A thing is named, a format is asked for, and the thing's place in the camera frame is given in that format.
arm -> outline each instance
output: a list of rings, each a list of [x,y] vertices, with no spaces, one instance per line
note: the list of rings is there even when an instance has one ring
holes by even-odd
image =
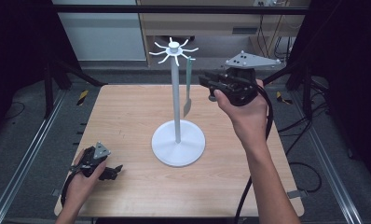
[[[261,223],[300,223],[270,157],[265,134],[268,106],[264,97],[258,95],[248,105],[234,106],[222,92],[214,91],[214,95],[246,151]]]
[[[75,164],[81,159],[84,151],[81,151],[76,160]],[[78,216],[78,212],[81,206],[87,200],[89,195],[92,193],[93,188],[98,183],[99,176],[103,173],[106,167],[106,161],[103,161],[95,169],[90,177],[85,177],[82,173],[78,173],[69,184],[69,188],[66,194],[66,203],[63,206],[60,214],[55,223],[61,224],[72,224],[75,223]]]

finger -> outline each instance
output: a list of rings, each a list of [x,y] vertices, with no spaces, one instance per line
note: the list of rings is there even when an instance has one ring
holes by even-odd
[[[260,79],[256,79],[258,86],[264,88],[264,82]]]
[[[93,171],[92,175],[89,177],[91,179],[98,179],[99,176],[103,173],[104,168],[106,168],[106,161],[102,161]]]
[[[79,162],[80,162],[80,160],[81,160],[81,158],[83,157],[83,154],[84,154],[84,151],[85,151],[86,149],[81,149],[81,151],[78,153],[78,155],[77,155],[77,158],[75,159],[75,161],[74,161],[74,164],[78,164]]]
[[[228,106],[231,104],[226,97],[225,94],[223,94],[219,90],[214,91],[215,99],[217,100],[218,106],[224,111],[227,112]]]

white round base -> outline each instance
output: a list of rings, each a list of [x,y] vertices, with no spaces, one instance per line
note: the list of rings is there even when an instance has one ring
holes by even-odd
[[[181,141],[176,143],[174,120],[157,128],[152,139],[154,154],[163,163],[182,167],[196,161],[205,149],[205,136],[192,122],[180,120]]]

wooden table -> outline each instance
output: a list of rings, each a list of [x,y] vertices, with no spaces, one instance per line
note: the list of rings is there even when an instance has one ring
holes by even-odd
[[[181,111],[186,87],[180,86]],[[208,100],[209,91],[191,86],[186,116],[204,132],[206,148],[194,163],[173,168],[159,161],[151,148],[154,131],[173,119],[172,86],[103,86],[77,153],[101,141],[112,151],[108,167],[123,164],[116,180],[100,181],[80,211],[82,217],[234,217],[250,176],[244,149],[227,115]],[[296,190],[277,129],[268,146],[286,191]],[[291,200],[297,214],[304,208]],[[61,203],[55,214],[61,211]],[[256,217],[253,188],[242,212]]]

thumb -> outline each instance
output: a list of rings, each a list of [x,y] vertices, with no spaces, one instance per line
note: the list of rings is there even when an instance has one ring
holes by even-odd
[[[104,168],[106,168],[106,161],[102,161],[96,168],[95,170],[93,171],[92,175],[90,177],[92,177],[92,179],[98,179],[99,176],[103,173],[104,171]]]
[[[220,107],[224,112],[227,113],[228,106],[231,105],[228,98],[225,94],[223,94],[220,90],[214,90],[214,96],[217,100],[218,107]]]

